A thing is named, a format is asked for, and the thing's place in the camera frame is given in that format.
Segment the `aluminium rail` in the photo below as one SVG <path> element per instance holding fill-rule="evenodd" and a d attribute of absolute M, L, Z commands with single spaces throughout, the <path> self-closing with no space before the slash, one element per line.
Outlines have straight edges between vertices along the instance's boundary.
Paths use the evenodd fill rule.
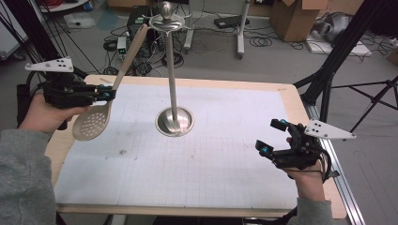
<path fill-rule="evenodd" d="M 329 152 L 331 168 L 340 174 L 333 179 L 333 182 L 337 188 L 342 205 L 344 206 L 344 217 L 349 221 L 349 225 L 366 225 L 356 198 L 354 197 L 354 194 L 345 176 L 342 164 L 332 144 L 332 140 L 321 138 L 320 143 Z"/>

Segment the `large cardboard box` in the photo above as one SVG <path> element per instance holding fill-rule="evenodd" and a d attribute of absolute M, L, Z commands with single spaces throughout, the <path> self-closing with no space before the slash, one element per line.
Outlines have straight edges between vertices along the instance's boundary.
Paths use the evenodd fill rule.
<path fill-rule="evenodd" d="M 307 39 L 321 9 L 329 0 L 274 0 L 269 23 L 278 37 L 286 42 Z"/>

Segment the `flat black device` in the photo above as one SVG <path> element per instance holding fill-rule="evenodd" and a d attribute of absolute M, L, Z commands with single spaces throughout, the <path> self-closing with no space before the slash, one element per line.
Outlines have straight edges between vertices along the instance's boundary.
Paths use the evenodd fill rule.
<path fill-rule="evenodd" d="M 238 28 L 241 26 L 242 16 L 231 16 L 225 18 L 218 18 L 214 20 L 214 24 L 219 29 Z"/>

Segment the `white flat board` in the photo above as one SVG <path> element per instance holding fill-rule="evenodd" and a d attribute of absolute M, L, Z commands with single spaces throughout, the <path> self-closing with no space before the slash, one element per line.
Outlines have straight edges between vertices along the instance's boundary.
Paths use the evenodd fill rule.
<path fill-rule="evenodd" d="M 342 47 L 332 47 L 331 44 L 326 41 L 312 39 L 307 40 L 306 44 L 310 53 L 347 53 L 349 56 L 364 57 L 370 57 L 372 55 L 372 52 L 361 41 L 359 41 L 354 47 L 347 47 L 346 45 L 343 45 Z"/>

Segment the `grey bag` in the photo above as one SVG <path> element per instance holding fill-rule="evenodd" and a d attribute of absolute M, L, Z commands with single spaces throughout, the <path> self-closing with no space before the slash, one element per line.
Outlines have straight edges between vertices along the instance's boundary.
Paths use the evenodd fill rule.
<path fill-rule="evenodd" d="M 332 43 L 347 28 L 352 21 L 352 17 L 343 12 L 326 12 L 323 16 L 316 19 L 312 30 L 326 41 Z"/>

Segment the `white round table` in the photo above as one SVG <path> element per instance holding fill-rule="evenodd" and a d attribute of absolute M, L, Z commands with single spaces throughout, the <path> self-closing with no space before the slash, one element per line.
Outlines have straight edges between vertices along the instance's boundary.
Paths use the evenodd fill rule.
<path fill-rule="evenodd" d="M 38 7 L 42 12 L 59 12 L 81 7 L 89 0 L 38 0 Z"/>

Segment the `person's right hand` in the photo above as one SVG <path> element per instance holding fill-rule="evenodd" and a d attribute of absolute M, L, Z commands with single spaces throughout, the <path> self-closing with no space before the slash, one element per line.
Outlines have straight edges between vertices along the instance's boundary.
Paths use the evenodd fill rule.
<path fill-rule="evenodd" d="M 283 171 L 295 180 L 298 196 L 301 199 L 315 202 L 323 202 L 326 199 L 319 160 L 313 166 L 303 170 L 287 168 L 283 169 Z"/>

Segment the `thin black tripod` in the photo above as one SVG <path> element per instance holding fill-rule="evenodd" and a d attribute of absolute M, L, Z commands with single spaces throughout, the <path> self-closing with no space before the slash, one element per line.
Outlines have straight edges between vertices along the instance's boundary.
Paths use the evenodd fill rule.
<path fill-rule="evenodd" d="M 372 85 L 383 85 L 383 88 L 375 95 L 370 95 L 370 94 L 365 93 L 364 91 L 360 90 L 360 87 L 362 87 L 362 86 L 372 86 Z M 368 116 L 368 114 L 371 112 L 371 110 L 377 104 L 383 105 L 385 107 L 388 107 L 388 108 L 393 109 L 398 112 L 398 75 L 392 80 L 385 80 L 383 82 L 363 82 L 363 83 L 332 86 L 332 89 L 338 89 L 338 88 L 349 88 L 349 89 L 353 90 L 354 92 L 357 92 L 360 95 L 362 95 L 370 100 L 369 107 L 365 110 L 365 112 L 360 117 L 358 122 L 350 129 L 351 132 L 354 132 L 357 129 L 357 127 L 363 122 L 363 120 Z M 394 99 L 395 99 L 394 105 L 383 100 L 383 97 L 390 90 L 393 91 L 393 95 L 394 95 Z"/>

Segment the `grey power supply box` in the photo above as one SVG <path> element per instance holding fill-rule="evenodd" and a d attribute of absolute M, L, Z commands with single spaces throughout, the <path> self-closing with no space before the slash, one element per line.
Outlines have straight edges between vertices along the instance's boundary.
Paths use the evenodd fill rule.
<path fill-rule="evenodd" d="M 124 57 L 127 54 L 127 38 L 126 37 L 119 37 L 117 39 L 116 49 L 117 49 L 119 59 L 121 61 L 123 61 Z"/>

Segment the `white cabinet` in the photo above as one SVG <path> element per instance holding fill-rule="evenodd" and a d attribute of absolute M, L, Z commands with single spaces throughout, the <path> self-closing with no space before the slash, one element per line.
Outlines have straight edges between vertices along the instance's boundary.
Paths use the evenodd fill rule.
<path fill-rule="evenodd" d="M 23 41 L 27 40 L 26 33 L 8 9 L 4 0 L 0 0 L 0 60 L 2 61 L 7 60 L 20 47 L 20 42 L 11 34 L 9 28 L 14 28 L 18 37 Z"/>

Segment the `person's left hand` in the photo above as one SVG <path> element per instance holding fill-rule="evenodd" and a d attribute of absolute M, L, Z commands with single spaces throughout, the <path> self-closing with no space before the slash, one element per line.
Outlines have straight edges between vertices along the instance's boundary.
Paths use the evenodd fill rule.
<path fill-rule="evenodd" d="M 73 116 L 86 113 L 90 109 L 90 106 L 57 109 L 51 104 L 46 103 L 42 94 L 35 94 L 26 117 L 20 124 L 20 129 L 52 133 L 65 121 L 68 122 Z"/>

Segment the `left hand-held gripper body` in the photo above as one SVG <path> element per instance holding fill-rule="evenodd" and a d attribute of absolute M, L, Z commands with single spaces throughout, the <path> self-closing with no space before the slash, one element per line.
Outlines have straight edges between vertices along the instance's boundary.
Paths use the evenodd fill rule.
<path fill-rule="evenodd" d="M 66 109 L 92 105 L 100 95 L 93 84 L 76 81 L 69 56 L 36 64 L 26 64 L 28 71 L 45 72 L 46 81 L 40 87 L 45 101 L 56 108 Z"/>

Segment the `white grid mat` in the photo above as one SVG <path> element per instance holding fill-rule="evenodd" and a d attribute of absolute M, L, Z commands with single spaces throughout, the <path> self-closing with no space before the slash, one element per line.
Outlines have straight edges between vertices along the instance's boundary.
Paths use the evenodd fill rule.
<path fill-rule="evenodd" d="M 291 209 L 296 186 L 255 148 L 285 149 L 271 127 L 286 109 L 278 91 L 179 87 L 177 102 L 194 117 L 181 137 L 161 134 L 155 119 L 170 104 L 161 85 L 123 84 L 107 128 L 75 142 L 54 193 L 58 203 Z"/>

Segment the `black truss stand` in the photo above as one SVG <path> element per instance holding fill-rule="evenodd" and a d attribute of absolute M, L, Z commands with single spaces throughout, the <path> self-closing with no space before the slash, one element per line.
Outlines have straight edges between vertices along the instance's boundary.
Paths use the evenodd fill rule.
<path fill-rule="evenodd" d="M 319 119 L 322 122 L 328 120 L 329 99 L 334 75 L 369 26 L 384 15 L 387 12 L 387 7 L 390 7 L 395 2 L 398 3 L 398 0 L 364 0 L 320 69 L 294 83 L 297 88 L 309 85 L 307 90 L 300 96 L 301 100 L 309 106 L 314 106 L 318 97 L 322 96 L 319 114 Z"/>
<path fill-rule="evenodd" d="M 29 0 L 4 0 L 4 2 L 43 59 L 50 61 L 61 58 Z M 80 70 L 74 71 L 74 78 L 76 75 L 85 77 Z"/>

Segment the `clear plastic bag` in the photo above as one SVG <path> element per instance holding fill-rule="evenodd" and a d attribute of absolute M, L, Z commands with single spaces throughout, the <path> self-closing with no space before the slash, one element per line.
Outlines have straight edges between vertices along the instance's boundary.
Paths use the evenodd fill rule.
<path fill-rule="evenodd" d="M 65 15 L 64 20 L 68 28 L 71 29 L 86 29 L 96 25 L 95 20 L 87 12 L 77 12 Z"/>

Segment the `steel utensil stand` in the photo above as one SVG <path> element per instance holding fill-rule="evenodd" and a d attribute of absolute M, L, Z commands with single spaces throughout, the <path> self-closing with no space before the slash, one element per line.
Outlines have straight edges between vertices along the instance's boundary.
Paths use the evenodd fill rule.
<path fill-rule="evenodd" d="M 150 29 L 164 34 L 171 106 L 157 115 L 156 127 L 165 136 L 180 137 L 188 134 L 194 125 L 192 113 L 186 108 L 178 107 L 176 99 L 173 33 L 185 28 L 185 19 L 175 15 L 172 4 L 168 1 L 160 3 L 159 12 L 158 15 L 148 18 L 148 24 Z"/>

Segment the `black computer tower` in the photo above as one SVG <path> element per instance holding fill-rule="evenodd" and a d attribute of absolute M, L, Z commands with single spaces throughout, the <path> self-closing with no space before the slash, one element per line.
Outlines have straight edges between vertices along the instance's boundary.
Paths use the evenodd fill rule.
<path fill-rule="evenodd" d="M 130 40 L 133 40 L 136 32 L 141 27 L 143 23 L 149 25 L 148 17 L 151 17 L 151 7 L 150 6 L 133 6 L 130 12 L 130 16 L 127 22 L 127 29 L 129 32 Z M 155 31 L 148 29 L 145 40 L 141 47 L 139 55 L 148 58 L 151 55 L 151 44 L 155 41 Z"/>

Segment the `white stand leg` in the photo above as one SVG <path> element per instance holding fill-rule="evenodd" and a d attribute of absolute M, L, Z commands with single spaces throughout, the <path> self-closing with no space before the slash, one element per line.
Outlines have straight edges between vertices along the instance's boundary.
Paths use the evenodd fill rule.
<path fill-rule="evenodd" d="M 240 14 L 240 22 L 237 29 L 237 56 L 239 59 L 243 58 L 245 53 L 244 49 L 244 28 L 246 24 L 246 19 L 249 13 L 250 0 L 245 0 L 244 9 Z"/>
<path fill-rule="evenodd" d="M 188 11 L 189 15 L 186 17 L 186 26 L 188 27 L 186 36 L 185 36 L 185 42 L 183 45 L 183 49 L 185 53 L 188 53 L 189 50 L 191 49 L 191 43 L 192 43 L 192 38 L 193 38 L 193 21 L 192 21 L 192 14 L 193 14 L 193 0 L 189 0 L 188 4 Z"/>

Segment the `beige slotted spoon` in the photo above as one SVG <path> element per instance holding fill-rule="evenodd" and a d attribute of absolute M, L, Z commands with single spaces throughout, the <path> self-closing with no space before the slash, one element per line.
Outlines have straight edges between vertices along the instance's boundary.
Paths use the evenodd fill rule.
<path fill-rule="evenodd" d="M 147 33 L 147 25 L 144 23 L 136 32 L 127 55 L 115 78 L 113 91 L 118 89 L 123 77 L 128 71 L 133 59 L 139 52 Z M 72 135 L 78 141 L 90 141 L 97 138 L 107 127 L 110 120 L 113 101 L 107 101 L 104 105 L 95 105 L 88 112 L 80 114 L 74 121 Z"/>

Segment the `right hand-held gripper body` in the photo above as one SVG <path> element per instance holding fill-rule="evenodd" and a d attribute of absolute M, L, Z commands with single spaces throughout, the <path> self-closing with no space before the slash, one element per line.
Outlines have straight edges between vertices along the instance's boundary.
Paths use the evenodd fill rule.
<path fill-rule="evenodd" d="M 320 143 L 321 138 L 331 140 L 356 139 L 357 135 L 334 127 L 316 119 L 310 119 L 306 126 L 289 123 L 286 130 L 290 134 L 290 148 L 273 150 L 271 161 L 278 169 L 297 168 L 303 170 L 321 161 L 324 171 L 323 181 L 339 174 L 331 171 L 331 159 L 327 150 Z"/>

